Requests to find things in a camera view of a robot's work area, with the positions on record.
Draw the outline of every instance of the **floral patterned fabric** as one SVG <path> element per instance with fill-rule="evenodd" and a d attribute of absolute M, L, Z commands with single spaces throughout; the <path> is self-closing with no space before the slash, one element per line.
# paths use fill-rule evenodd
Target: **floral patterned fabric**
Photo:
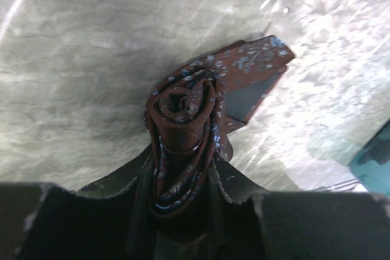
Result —
<path fill-rule="evenodd" d="M 226 93 L 284 72 L 293 58 L 275 36 L 239 41 L 183 66 L 156 87 L 144 114 L 155 161 L 150 202 L 155 216 L 174 217 L 194 201 L 214 152 L 227 160 L 233 155 L 227 133 L 245 125 L 264 99 L 259 96 L 244 121 L 236 121 L 226 113 Z"/>

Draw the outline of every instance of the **brown cloth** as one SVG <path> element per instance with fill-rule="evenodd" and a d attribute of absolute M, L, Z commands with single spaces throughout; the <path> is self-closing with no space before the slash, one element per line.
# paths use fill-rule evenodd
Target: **brown cloth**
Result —
<path fill-rule="evenodd" d="M 144 114 L 155 161 L 152 214 L 170 219 L 194 201 L 206 181 L 214 152 L 227 160 L 233 155 L 227 133 L 248 123 L 293 58 L 275 36 L 239 41 L 183 66 L 158 84 Z M 250 87 L 261 82 L 267 84 L 266 89 L 242 115 L 239 111 L 245 107 L 240 101 L 257 94 L 256 88 Z M 225 98 L 240 90 L 244 90 L 240 101 L 230 105 L 234 115 L 241 115 L 239 121 L 226 111 Z"/>

